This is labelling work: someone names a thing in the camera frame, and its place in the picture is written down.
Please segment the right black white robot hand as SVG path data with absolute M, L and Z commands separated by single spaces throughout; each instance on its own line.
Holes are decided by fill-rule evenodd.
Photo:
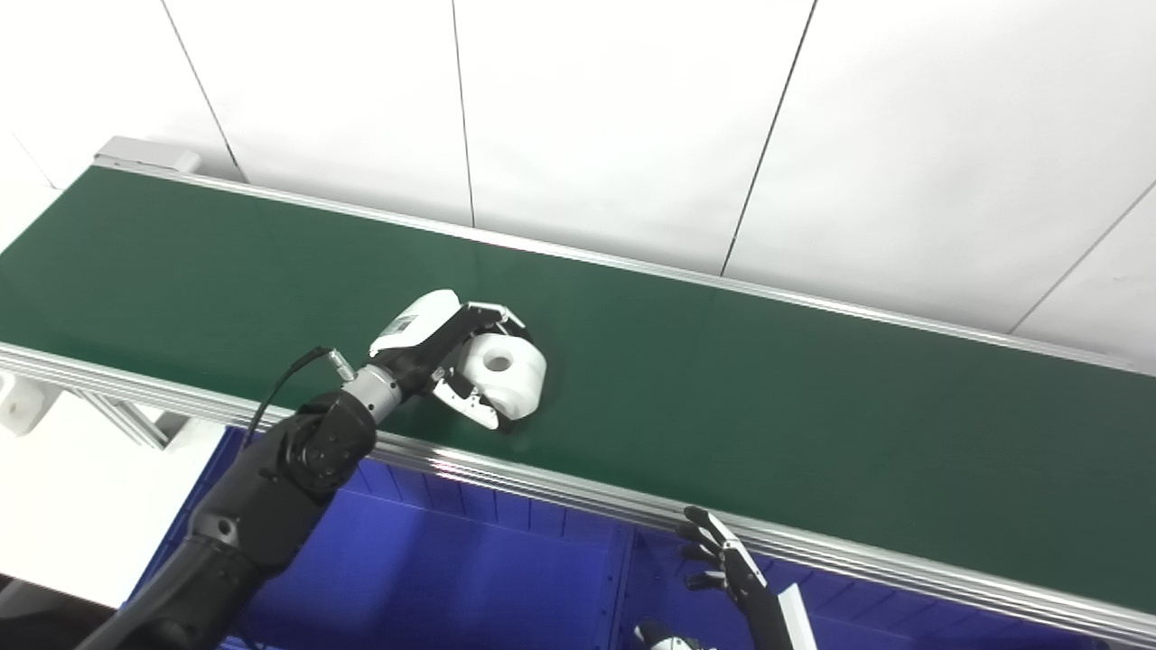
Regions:
M 755 649 L 818 648 L 801 589 L 791 584 L 772 591 L 746 542 L 718 515 L 686 505 L 676 534 L 683 540 L 680 556 L 705 567 L 686 576 L 686 589 L 726 594 L 744 618 Z

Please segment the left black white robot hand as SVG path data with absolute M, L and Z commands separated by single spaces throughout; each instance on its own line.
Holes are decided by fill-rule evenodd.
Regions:
M 507 433 L 538 409 L 548 367 L 510 308 L 429 291 L 370 346 L 370 363 L 401 396 L 433 396 L 488 431 Z

